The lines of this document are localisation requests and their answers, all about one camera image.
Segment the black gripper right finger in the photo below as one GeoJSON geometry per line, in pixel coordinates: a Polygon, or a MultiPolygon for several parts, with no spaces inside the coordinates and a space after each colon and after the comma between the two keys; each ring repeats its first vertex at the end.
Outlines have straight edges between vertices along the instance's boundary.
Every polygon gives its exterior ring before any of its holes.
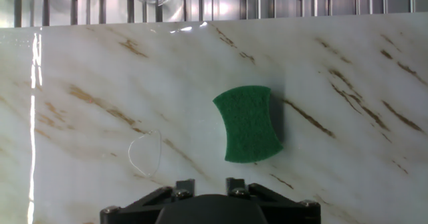
{"type": "Polygon", "coordinates": [[[260,201],[266,203],[277,203],[281,205],[298,205],[297,202],[282,196],[281,194],[257,183],[245,184],[244,179],[227,178],[227,195],[230,197],[239,197],[251,201],[260,201]]]}

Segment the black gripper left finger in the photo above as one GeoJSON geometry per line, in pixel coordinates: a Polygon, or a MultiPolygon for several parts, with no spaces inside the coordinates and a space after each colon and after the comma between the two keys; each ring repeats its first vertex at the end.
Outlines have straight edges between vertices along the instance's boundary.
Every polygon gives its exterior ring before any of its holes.
{"type": "Polygon", "coordinates": [[[145,207],[173,203],[195,196],[195,180],[177,181],[174,187],[160,187],[141,199],[130,204],[130,207],[145,207]]]}

